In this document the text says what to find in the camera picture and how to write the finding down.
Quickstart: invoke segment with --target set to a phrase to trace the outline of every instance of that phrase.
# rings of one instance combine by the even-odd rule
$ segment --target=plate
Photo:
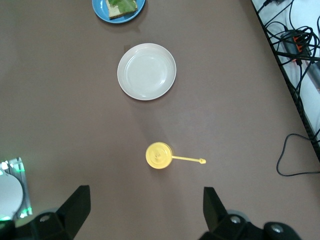
[[[129,49],[121,58],[117,77],[122,90],[137,100],[153,100],[174,84],[176,62],[163,46],[143,43]]]
[[[102,20],[112,24],[122,24],[135,18],[142,10],[146,0],[136,0],[138,10],[136,12],[124,15],[119,18],[110,19],[106,0],[92,0],[92,7],[95,14]]]
[[[0,223],[10,220],[19,210],[24,192],[18,179],[0,170]]]

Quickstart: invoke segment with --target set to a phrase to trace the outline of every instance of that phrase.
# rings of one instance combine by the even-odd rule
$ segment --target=wire
[[[262,9],[264,9],[265,6],[267,6],[269,3],[273,2],[274,0],[265,0],[265,2],[262,4],[260,9],[258,10],[258,14],[261,12]]]
[[[316,132],[316,134],[313,136],[313,138],[312,138],[312,140],[315,140],[315,138],[317,137],[317,135],[320,133],[320,128],[319,128],[319,130]]]
[[[320,27],[319,27],[319,20],[320,20],[320,16],[318,17],[318,20],[316,21],[316,26],[318,28],[318,35],[319,35],[319,39],[320,39]]]
[[[268,25],[265,25],[265,27],[267,28],[267,27],[269,27],[271,24],[280,24],[280,25],[282,25],[284,28],[286,28],[287,26],[286,25],[284,25],[282,22],[280,22],[280,21],[273,21],[273,22],[270,22]]]
[[[292,0],[286,7],[284,7],[284,9],[282,9],[277,15],[275,15],[273,18],[271,18],[266,24],[268,25],[270,22],[272,22],[273,19],[275,19],[276,17],[278,17],[284,10],[286,10],[292,3],[294,2],[294,0]]]
[[[264,9],[265,5],[262,5],[259,10],[257,11],[257,13],[259,14],[261,12],[262,9]]]
[[[302,66],[300,66],[300,80],[299,80],[298,84],[296,85],[296,88],[295,88],[293,94],[291,95],[292,97],[297,93],[297,91],[298,91],[298,95],[300,95],[299,93],[300,93],[300,89],[301,89],[302,80],[304,79],[304,77],[307,74],[311,65],[312,65],[312,62],[309,62],[309,64],[307,65],[303,74],[302,74]]]
[[[290,10],[289,10],[289,22],[290,22],[292,29],[295,29],[295,27],[293,26],[292,21],[291,21],[291,10],[292,10],[293,5],[294,5],[294,1],[292,1],[291,6],[290,6]]]
[[[316,133],[316,135],[314,135],[314,137],[316,137],[317,134],[319,134],[319,132],[320,132],[320,129],[317,131],[317,133]],[[286,146],[287,146],[287,141],[291,136],[297,136],[297,137],[302,138],[304,140],[308,140],[308,141],[314,142],[312,139],[307,138],[307,137],[302,136],[302,135],[297,134],[297,133],[290,133],[288,136],[286,136],[284,144],[283,144],[281,155],[280,155],[280,157],[279,157],[279,159],[278,159],[278,161],[276,163],[276,172],[279,175],[284,176],[284,177],[292,177],[292,176],[304,175],[304,174],[320,174],[320,171],[305,171],[305,172],[298,172],[298,173],[293,173],[293,174],[284,174],[284,173],[280,172],[280,170],[279,170],[280,161],[284,156],[284,153],[285,153],[285,150],[286,150]]]
[[[271,31],[268,30],[268,27],[273,23],[280,23],[280,22],[270,22],[268,25],[264,27],[264,30],[271,36],[269,39],[275,38],[277,41],[271,43],[271,45],[276,45],[280,43],[288,43],[288,44],[294,44],[297,43],[294,42],[292,39],[292,35],[288,34],[286,37],[278,37],[277,35],[281,33],[285,33],[286,31],[281,31],[277,34],[273,34]],[[297,60],[307,60],[307,61],[320,61],[320,57],[315,57],[317,49],[320,49],[319,47],[319,37],[315,35],[313,32],[313,29],[308,26],[302,26],[298,29],[295,29],[297,33],[295,33],[295,37],[302,39],[303,41],[299,42],[299,46],[301,46],[301,52],[297,54],[292,54],[288,52],[279,52],[279,46],[277,47],[277,50],[275,51],[275,54],[278,56],[283,56],[287,58],[293,58]]]
[[[300,68],[300,80],[299,80],[299,83],[297,84],[297,87],[295,88],[294,93],[291,96],[292,96],[293,100],[296,101],[295,104],[299,107],[299,109],[301,109],[300,117],[301,117],[302,121],[304,122],[306,114],[305,114],[304,104],[303,104],[301,96],[300,96],[299,87],[301,86],[302,80],[304,79],[305,74],[307,73],[307,70],[304,71],[304,73],[302,73],[302,65],[301,64],[299,65],[299,68]],[[299,91],[298,91],[298,94],[297,94],[297,98],[295,99],[294,96],[296,95],[296,91],[298,89],[299,89]]]
[[[278,64],[279,66],[283,66],[283,65],[286,65],[288,63],[291,63],[292,61],[294,61],[295,59],[291,58],[289,61],[286,61],[286,62],[282,62],[280,64]]]

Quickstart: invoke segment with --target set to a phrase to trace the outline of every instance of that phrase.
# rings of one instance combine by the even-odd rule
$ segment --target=green light
[[[0,218],[0,221],[7,221],[7,220],[10,220],[11,217],[9,216],[4,216],[3,218]]]
[[[27,209],[24,209],[21,211],[22,214],[26,214],[27,212],[32,211],[31,207],[28,207]]]

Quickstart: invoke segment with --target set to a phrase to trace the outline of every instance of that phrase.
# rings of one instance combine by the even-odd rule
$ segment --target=lettuce
[[[118,6],[120,13],[134,12],[136,10],[136,3],[134,0],[108,0],[110,5]]]

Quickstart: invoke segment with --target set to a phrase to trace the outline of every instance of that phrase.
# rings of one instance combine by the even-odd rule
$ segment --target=blue plate
[[[145,2],[146,0],[136,0],[136,5],[138,7],[138,10],[136,12],[124,15],[116,19],[109,18],[109,11],[106,0],[92,0],[92,7],[95,14],[102,20],[112,24],[122,24],[135,18],[141,12],[142,8],[145,5]]]

